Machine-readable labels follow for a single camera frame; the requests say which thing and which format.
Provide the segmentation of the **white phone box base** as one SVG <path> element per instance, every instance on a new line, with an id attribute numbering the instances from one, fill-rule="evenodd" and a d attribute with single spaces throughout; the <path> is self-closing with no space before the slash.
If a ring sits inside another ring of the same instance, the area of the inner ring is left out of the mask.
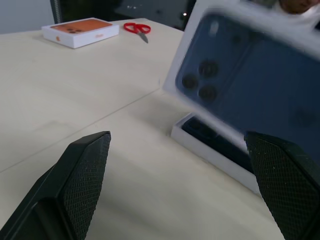
<path id="1" fill-rule="evenodd" d="M 193 113 L 189 113 L 173 125 L 170 134 L 171 138 L 198 157 L 202 158 L 204 161 L 220 169 L 228 176 L 250 189 L 253 193 L 260 196 L 261 193 L 259 191 L 256 177 L 253 173 L 247 171 L 243 167 L 231 161 L 229 158 L 208 147 L 182 129 L 182 125 L 191 117 L 197 116 Z"/>

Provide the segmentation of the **red handled scissors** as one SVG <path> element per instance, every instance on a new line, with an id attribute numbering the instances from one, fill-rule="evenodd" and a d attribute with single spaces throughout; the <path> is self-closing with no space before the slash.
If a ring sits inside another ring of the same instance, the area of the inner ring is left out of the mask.
<path id="1" fill-rule="evenodd" d="M 146 24 L 140 24 L 140 23 L 134 23 L 134 22 L 126 22 L 123 24 L 123 29 L 127 32 L 136 34 L 140 36 L 140 38 L 145 42 L 149 43 L 149 40 L 147 38 L 147 34 L 151 32 L 151 27 Z"/>

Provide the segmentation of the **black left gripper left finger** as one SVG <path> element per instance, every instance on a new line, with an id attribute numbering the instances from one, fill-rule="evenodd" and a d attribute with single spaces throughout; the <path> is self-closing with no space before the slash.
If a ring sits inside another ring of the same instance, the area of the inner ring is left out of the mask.
<path id="1" fill-rule="evenodd" d="M 85 240 L 101 194 L 111 133 L 68 145 L 0 229 L 0 240 Z"/>

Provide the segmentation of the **white box with orange phone print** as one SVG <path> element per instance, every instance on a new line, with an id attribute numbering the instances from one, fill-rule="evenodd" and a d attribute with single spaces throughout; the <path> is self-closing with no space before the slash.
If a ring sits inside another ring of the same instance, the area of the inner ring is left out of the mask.
<path id="1" fill-rule="evenodd" d="M 92 17 L 43 26 L 41 31 L 46 40 L 77 49 L 117 36 L 120 26 Z"/>

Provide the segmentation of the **white phone box lid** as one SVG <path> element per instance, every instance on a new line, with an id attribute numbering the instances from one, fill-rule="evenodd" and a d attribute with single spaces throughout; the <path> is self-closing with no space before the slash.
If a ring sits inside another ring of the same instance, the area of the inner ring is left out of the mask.
<path id="1" fill-rule="evenodd" d="M 320 14 L 304 24 L 248 0 L 198 0 L 163 88 L 245 151 L 253 131 L 320 157 Z"/>

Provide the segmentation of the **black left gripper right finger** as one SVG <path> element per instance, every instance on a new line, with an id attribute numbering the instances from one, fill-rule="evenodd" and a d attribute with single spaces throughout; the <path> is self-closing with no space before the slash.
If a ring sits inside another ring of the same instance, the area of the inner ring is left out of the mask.
<path id="1" fill-rule="evenodd" d="M 260 194 L 285 240 L 320 240 L 320 165 L 297 144 L 244 137 Z"/>

